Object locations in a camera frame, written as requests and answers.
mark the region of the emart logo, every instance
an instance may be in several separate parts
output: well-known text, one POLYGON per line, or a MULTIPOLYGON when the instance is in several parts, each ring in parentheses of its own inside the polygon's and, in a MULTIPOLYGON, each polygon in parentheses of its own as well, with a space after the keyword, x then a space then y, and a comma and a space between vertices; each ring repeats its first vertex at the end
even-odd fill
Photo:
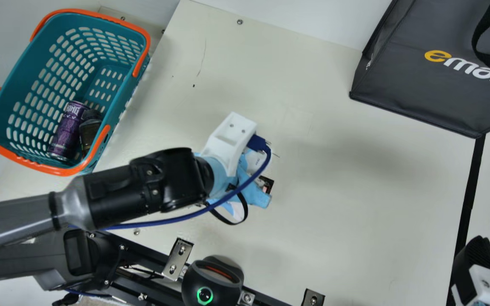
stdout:
POLYGON ((461 71, 462 68, 466 66, 464 71, 465 74, 472 74, 476 78, 488 79, 490 81, 490 68, 480 67, 478 64, 474 62, 469 62, 468 60, 457 58, 451 56, 445 51, 440 50, 432 50, 428 51, 424 54, 424 58, 431 62, 444 62, 444 66, 451 67, 453 66, 454 70, 461 71))

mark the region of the black bottle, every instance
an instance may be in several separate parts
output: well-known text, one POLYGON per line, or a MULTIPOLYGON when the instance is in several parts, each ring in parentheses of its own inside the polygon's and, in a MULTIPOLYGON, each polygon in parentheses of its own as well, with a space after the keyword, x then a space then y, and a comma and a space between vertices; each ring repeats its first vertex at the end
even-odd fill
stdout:
POLYGON ((79 126, 80 143, 82 144, 82 158, 88 155, 96 138, 97 130, 101 126, 101 113, 97 110, 86 110, 82 114, 82 123, 79 126))

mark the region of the green led light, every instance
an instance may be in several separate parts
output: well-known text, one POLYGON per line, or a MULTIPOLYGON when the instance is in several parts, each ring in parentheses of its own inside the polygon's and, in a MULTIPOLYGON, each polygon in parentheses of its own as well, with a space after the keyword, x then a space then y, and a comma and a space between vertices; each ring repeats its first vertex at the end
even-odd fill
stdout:
POLYGON ((210 287, 201 287, 200 289, 198 289, 198 292, 196 293, 196 297, 198 298, 198 303, 200 303, 200 305, 206 306, 213 300, 213 291, 210 289, 210 287), (200 294, 204 289, 209 290, 210 293, 209 300, 207 302, 200 298, 200 294))

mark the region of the white robot part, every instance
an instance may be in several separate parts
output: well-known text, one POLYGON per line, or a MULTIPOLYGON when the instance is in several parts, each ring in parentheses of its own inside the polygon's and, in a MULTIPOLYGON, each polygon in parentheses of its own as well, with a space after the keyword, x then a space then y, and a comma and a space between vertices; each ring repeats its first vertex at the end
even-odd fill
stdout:
POLYGON ((239 157, 255 134, 256 126, 256 122, 231 112, 210 135, 200 155, 218 159, 226 175, 235 176, 239 157))
POLYGON ((453 285, 451 292, 453 293, 456 306, 473 306, 478 302, 490 305, 490 269, 473 265, 469 271, 477 295, 468 304, 463 305, 457 287, 453 285))

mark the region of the blue cable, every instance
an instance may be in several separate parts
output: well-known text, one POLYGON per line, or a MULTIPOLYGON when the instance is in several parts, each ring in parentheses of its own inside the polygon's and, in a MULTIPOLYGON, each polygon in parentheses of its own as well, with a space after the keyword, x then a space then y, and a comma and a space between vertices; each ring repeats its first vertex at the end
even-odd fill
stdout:
POLYGON ((82 295, 82 296, 89 296, 91 298, 112 298, 112 296, 110 295, 95 295, 95 294, 87 294, 86 292, 80 292, 80 291, 76 291, 76 290, 72 290, 72 289, 66 289, 67 292, 69 292, 70 294, 76 294, 76 295, 82 295))
MULTIPOLYGON (((253 135, 253 140, 258 141, 260 137, 255 137, 256 135, 253 135)), ((245 187, 247 187, 249 184, 251 184, 256 178, 260 176, 262 172, 266 169, 268 164, 270 163, 270 159, 272 158, 272 151, 270 147, 267 146, 266 142, 264 141, 263 144, 264 147, 262 148, 256 148, 256 147, 251 147, 251 149, 261 149, 266 152, 266 160, 264 163, 260 166, 260 168, 250 177, 248 178, 243 184, 240 184, 235 190, 232 190, 232 192, 227 193, 225 196, 223 196, 220 200, 216 201, 214 204, 209 205, 208 207, 204 209, 200 209, 199 211, 189 213, 188 215, 181 215, 179 217, 175 218, 169 218, 169 219, 164 219, 164 220, 156 220, 156 221, 146 221, 146 222, 137 222, 137 223, 126 223, 126 224, 118 224, 114 225, 112 227, 106 228, 105 230, 115 230, 115 229, 133 229, 133 228, 144 228, 144 227, 154 227, 157 225, 164 225, 164 224, 170 224, 170 223, 176 223, 176 222, 181 222, 185 221, 194 217, 197 217, 199 215, 202 215, 204 213, 207 213, 208 211, 211 211, 215 209, 216 207, 219 207, 220 205, 228 202, 234 195, 237 195, 238 193, 242 192, 245 187)))

